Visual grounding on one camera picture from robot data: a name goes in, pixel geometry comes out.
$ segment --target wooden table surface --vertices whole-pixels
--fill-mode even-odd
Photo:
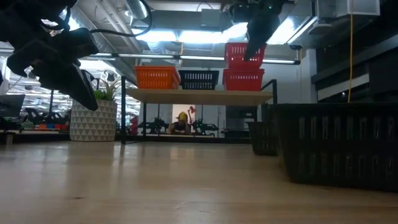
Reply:
[[[291,184],[248,145],[54,142],[0,151],[2,224],[398,223],[398,195]]]
[[[258,106],[272,98],[268,91],[127,89],[126,94],[143,103],[189,105]]]

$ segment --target black cable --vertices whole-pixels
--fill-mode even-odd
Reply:
[[[123,37],[137,37],[139,35],[144,35],[146,33],[148,33],[151,29],[152,29],[152,25],[153,25],[153,17],[152,17],[152,12],[150,11],[150,7],[148,6],[148,4],[145,2],[145,0],[139,0],[140,2],[142,2],[142,4],[145,6],[146,11],[148,12],[148,16],[149,16],[149,25],[148,27],[142,31],[139,34],[126,34],[126,33],[122,33],[122,32],[116,32],[113,30],[107,30],[107,29],[93,29],[90,32],[92,34],[94,33],[107,33],[107,34],[114,34],[114,35],[120,35]]]
[[[199,5],[198,5],[198,7],[197,7],[197,11],[199,10],[199,7],[200,7],[203,3],[206,3],[208,6],[210,6],[211,9],[213,9],[213,7],[211,6],[211,4],[209,4],[209,3],[206,2],[206,1],[202,1],[202,2],[199,3]]]

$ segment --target stacked red baskets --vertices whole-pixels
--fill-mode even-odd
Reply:
[[[243,60],[247,43],[227,43],[223,84],[226,90],[260,91],[264,69],[260,69],[265,47],[259,49],[248,62]]]

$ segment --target wooden shelf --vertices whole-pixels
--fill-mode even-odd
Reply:
[[[127,89],[126,93],[143,103],[187,105],[257,106],[272,98],[268,91]]]

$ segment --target black basket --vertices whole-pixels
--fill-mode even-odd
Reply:
[[[179,70],[183,90],[214,90],[219,71]]]
[[[253,152],[258,156],[276,156],[277,141],[270,125],[264,122],[248,122]]]
[[[275,105],[294,182],[398,191],[397,104]]]

